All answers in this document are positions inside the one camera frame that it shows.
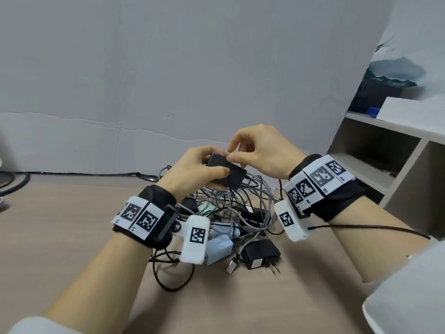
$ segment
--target usb connector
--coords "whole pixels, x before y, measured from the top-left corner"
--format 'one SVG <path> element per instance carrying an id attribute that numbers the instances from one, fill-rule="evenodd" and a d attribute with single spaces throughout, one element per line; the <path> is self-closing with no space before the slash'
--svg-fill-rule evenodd
<path id="1" fill-rule="evenodd" d="M 226 271 L 229 274 L 232 274 L 232 272 L 236 269 L 237 266 L 238 266 L 238 259 L 236 257 L 233 257 L 232 260 L 230 260 L 230 264 L 227 267 Z"/>

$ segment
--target white device on floor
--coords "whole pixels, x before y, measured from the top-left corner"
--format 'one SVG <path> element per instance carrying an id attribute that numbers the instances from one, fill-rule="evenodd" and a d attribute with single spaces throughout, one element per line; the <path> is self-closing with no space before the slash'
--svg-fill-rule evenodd
<path id="1" fill-rule="evenodd" d="M 290 240 L 297 242 L 308 238 L 311 233 L 308 227 L 313 226 L 311 218 L 299 219 L 289 200 L 276 203 L 275 213 Z"/>
<path id="2" fill-rule="evenodd" d="M 206 257 L 206 244 L 209 236 L 210 219 L 200 215 L 191 215 L 186 222 L 176 221 L 172 230 L 174 236 L 184 238 L 179 261 L 190 264 L 202 264 Z"/>

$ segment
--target shelving unit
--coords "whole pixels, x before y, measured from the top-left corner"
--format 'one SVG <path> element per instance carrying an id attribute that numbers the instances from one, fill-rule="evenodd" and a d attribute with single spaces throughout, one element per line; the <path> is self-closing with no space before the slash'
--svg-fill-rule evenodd
<path id="1" fill-rule="evenodd" d="M 445 237 L 445 136 L 366 115 L 345 115 L 328 153 L 410 227 Z"/>

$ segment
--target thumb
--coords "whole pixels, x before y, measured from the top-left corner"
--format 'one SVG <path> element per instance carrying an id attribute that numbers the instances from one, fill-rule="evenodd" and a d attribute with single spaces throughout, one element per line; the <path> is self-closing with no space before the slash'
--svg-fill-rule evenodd
<path id="1" fill-rule="evenodd" d="M 238 163 L 243 165 L 250 165 L 251 167 L 255 167 L 254 165 L 254 152 L 233 152 L 227 156 L 227 160 L 232 163 Z"/>
<path id="2" fill-rule="evenodd" d="M 228 167 L 207 167 L 209 173 L 209 180 L 226 178 L 230 174 Z"/>

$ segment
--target hand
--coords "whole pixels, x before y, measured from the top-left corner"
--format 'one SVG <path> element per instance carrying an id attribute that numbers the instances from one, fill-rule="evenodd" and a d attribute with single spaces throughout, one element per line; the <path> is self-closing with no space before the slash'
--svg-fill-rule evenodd
<path id="1" fill-rule="evenodd" d="M 227 153 L 214 146 L 190 148 L 158 182 L 160 187 L 169 191 L 180 202 L 203 186 L 226 190 L 226 187 L 210 183 L 211 180 L 226 178 L 230 170 L 226 167 L 206 167 L 204 164 L 210 154 Z"/>
<path id="2" fill-rule="evenodd" d="M 277 179 L 289 179 L 292 170 L 306 155 L 289 142 L 277 129 L 269 125 L 242 128 L 230 141 L 229 162 L 250 165 L 265 175 Z"/>

